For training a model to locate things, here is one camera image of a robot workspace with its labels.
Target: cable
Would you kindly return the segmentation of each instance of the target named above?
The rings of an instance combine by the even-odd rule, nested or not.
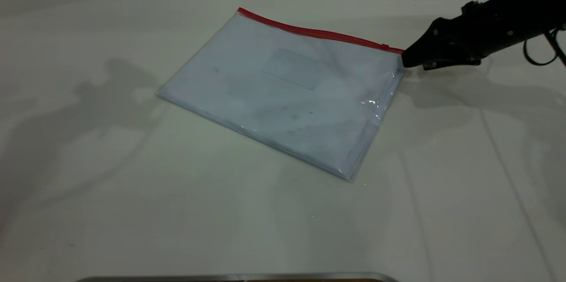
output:
[[[548,31],[546,31],[544,33],[544,36],[546,37],[546,39],[548,40],[548,42],[550,43],[550,45],[552,46],[552,48],[554,49],[554,58],[548,62],[544,62],[544,63],[540,63],[540,62],[536,62],[535,60],[533,60],[530,56],[529,56],[529,52],[527,49],[527,41],[525,40],[525,42],[523,43],[523,55],[525,56],[525,59],[527,61],[529,61],[530,64],[535,65],[535,66],[546,66],[549,65],[550,63],[554,62],[554,60],[558,59],[558,57],[560,57],[560,60],[562,60],[562,62],[564,63],[564,65],[566,65],[566,60],[564,60],[564,52],[562,51],[562,49],[560,48],[560,45],[558,44],[558,41],[556,40],[556,36],[558,35],[558,31],[560,31],[559,28],[554,29],[551,33],[549,33]]]
[[[554,40],[556,40],[556,34],[558,34],[558,29],[552,31],[552,34],[550,34],[550,37],[553,38]],[[529,61],[530,64],[535,65],[535,66],[546,66],[546,65],[549,65],[550,63],[554,62],[554,60],[558,59],[558,53],[554,53],[554,58],[552,58],[552,60],[550,60],[548,62],[544,62],[544,63],[536,62],[529,55],[529,52],[528,52],[528,49],[527,49],[527,42],[528,42],[528,40],[525,40],[525,42],[523,43],[523,55],[525,56],[525,59],[527,61]]]

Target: white table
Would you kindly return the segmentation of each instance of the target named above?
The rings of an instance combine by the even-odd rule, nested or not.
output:
[[[558,62],[413,71],[356,183],[154,96],[239,6],[406,48],[469,1],[0,0],[0,280],[566,281]]]

